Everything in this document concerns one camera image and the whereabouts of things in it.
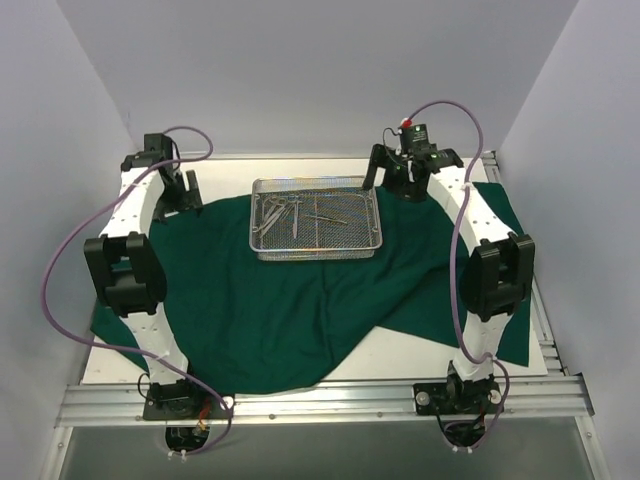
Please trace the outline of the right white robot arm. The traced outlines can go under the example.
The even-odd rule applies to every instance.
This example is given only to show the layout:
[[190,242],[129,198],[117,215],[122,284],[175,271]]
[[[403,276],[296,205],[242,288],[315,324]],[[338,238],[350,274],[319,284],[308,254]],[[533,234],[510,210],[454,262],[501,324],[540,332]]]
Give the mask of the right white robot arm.
[[508,323],[530,298],[535,245],[501,220],[452,149],[440,149],[423,124],[405,121],[397,148],[373,145],[363,187],[383,175],[384,222],[404,262],[420,254],[445,265],[449,275],[457,352],[449,363],[444,400],[455,412],[478,402],[503,400],[495,374]]

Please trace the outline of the green surgical drape cloth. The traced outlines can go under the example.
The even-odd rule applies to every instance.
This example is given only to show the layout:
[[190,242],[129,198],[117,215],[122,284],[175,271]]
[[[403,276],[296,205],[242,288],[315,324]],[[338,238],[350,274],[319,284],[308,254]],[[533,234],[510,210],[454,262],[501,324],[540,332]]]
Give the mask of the green surgical drape cloth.
[[179,214],[150,233],[165,311],[195,374],[219,392],[267,394],[323,379],[440,377],[456,348],[448,262],[467,251],[433,202],[377,193],[383,243],[353,261],[264,262],[250,200]]

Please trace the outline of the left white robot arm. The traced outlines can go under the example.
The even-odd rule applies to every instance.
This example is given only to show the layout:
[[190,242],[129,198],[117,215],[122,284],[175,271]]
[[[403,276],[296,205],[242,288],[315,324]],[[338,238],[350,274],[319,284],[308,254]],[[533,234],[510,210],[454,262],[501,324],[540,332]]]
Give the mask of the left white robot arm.
[[181,170],[177,144],[168,132],[145,135],[143,149],[126,156],[120,170],[110,219],[98,237],[84,243],[86,263],[100,304],[124,323],[138,349],[150,353],[147,402],[190,419],[201,409],[202,390],[184,377],[189,360],[166,316],[167,277],[149,235],[155,222],[202,212],[197,176]]

